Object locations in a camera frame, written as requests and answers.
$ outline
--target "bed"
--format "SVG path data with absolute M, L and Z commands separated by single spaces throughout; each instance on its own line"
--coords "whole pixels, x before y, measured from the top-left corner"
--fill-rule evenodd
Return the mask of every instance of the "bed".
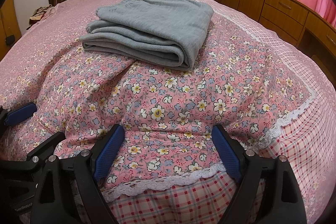
M 212 0 L 196 0 L 215 13 L 191 71 L 83 51 L 78 38 L 96 19 L 95 9 L 119 1 L 49 0 L 55 6 L 0 62 L 0 105 L 35 102 L 38 108 L 1 139 L 8 159 L 25 160 L 57 131 L 67 139 L 55 154 L 72 157 L 119 123 L 125 142 L 100 182 L 119 223 L 217 223 L 236 189 L 211 141 L 212 126 L 221 123 L 259 155 L 288 157 L 307 221 L 315 223 L 336 182 L 336 93 L 318 66 L 274 32 Z M 246 74 L 250 78 L 233 91 L 238 98 L 229 95 L 224 84 Z M 158 108 L 164 115 L 153 119 Z M 250 221 L 262 181 L 259 188 Z M 73 191 L 88 223 L 75 185 Z

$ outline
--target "gray folded blanket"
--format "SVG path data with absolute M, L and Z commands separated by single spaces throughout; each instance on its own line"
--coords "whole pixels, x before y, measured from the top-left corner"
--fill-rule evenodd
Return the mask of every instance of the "gray folded blanket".
M 96 10 L 83 48 L 188 70 L 206 38 L 212 8 L 193 0 L 122 0 Z

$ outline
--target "metal screw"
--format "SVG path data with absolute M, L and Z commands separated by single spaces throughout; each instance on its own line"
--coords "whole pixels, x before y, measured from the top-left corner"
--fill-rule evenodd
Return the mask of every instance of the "metal screw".
M 55 159 L 56 159 L 56 155 L 51 155 L 49 158 L 48 158 L 48 160 L 49 161 L 51 161 L 51 162 L 53 162 Z
M 248 155 L 249 157 L 253 157 L 255 155 L 254 151 L 251 149 L 248 149 L 245 151 L 246 155 Z
M 90 150 L 89 150 L 89 149 L 85 149 L 85 150 L 81 151 L 81 155 L 82 155 L 83 157 L 88 156 L 89 153 L 90 153 Z
M 33 157 L 33 162 L 34 162 L 34 163 L 37 163 L 38 161 L 39 161 L 39 157 L 38 157 L 38 156 L 34 156 L 34 157 Z
M 279 160 L 282 161 L 282 162 L 285 162 L 285 161 L 287 161 L 287 158 L 284 155 L 280 155 Z

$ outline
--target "blue gripper pad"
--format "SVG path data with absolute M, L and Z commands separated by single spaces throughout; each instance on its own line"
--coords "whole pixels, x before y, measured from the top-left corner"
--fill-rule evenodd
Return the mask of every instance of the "blue gripper pad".
M 25 119 L 31 117 L 36 111 L 37 107 L 34 103 L 24 105 L 17 110 L 8 112 L 5 124 L 10 127 L 15 126 L 18 123 L 23 122 Z
M 109 173 L 124 138 L 125 131 L 122 126 L 118 126 L 96 160 L 96 169 L 93 174 L 96 181 L 106 177 Z
M 232 150 L 218 127 L 213 127 L 211 135 L 213 144 L 226 168 L 226 172 L 237 183 L 240 183 L 243 175 L 240 172 L 240 162 L 235 152 Z

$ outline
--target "floral blanket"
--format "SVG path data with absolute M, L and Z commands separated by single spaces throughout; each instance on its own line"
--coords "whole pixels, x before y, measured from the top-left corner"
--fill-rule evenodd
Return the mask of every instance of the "floral blanket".
M 101 182 L 108 201 L 147 189 L 190 185 L 225 172 L 211 140 L 211 129 L 218 123 L 243 147 L 263 156 L 284 154 L 291 160 L 285 147 L 292 141 L 286 140 L 283 127 L 316 103 L 318 90 L 277 46 L 214 9 L 191 71 L 83 51 L 78 37 L 96 19 L 95 9 L 119 1 L 59 4 L 1 61 L 0 105 L 14 109 L 34 101 L 38 108 L 1 139 L 9 160 L 25 160 L 56 131 L 65 132 L 66 140 L 55 154 L 73 157 L 91 148 L 115 123 L 121 124 L 125 142 Z M 330 96 L 334 100 L 330 114 L 335 116 L 335 95 Z

